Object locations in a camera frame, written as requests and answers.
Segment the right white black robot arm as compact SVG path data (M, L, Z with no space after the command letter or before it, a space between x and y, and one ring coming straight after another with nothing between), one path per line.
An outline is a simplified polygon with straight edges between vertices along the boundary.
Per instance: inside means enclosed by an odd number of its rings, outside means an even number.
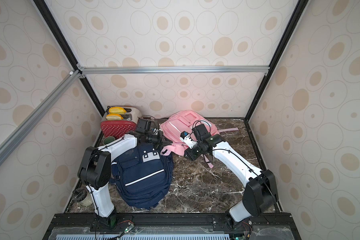
M225 164L243 184L242 200L226 212L225 219L230 229L235 229L247 218L261 216L278 202L275 175L270 170L263 171L248 162L222 136L206 133L195 141L191 134L182 132L180 139L188 146L184 153L186 158L194 161L210 153Z

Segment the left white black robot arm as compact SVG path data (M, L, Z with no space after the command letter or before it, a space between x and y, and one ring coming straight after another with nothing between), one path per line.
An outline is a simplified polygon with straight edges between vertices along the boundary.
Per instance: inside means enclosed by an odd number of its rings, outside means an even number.
M130 207L155 208L170 189L174 162L172 154L162 155L159 147L141 142L148 135L128 132L103 147L88 147L78 170L95 205L100 224L108 229L118 225L109 186L114 185Z

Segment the navy blue backpack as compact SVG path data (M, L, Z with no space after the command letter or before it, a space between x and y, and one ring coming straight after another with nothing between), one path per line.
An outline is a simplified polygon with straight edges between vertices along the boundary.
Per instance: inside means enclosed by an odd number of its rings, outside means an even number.
M173 170L172 154L163 156L152 144L142 144L112 161L110 183L127 205L150 210L168 193Z

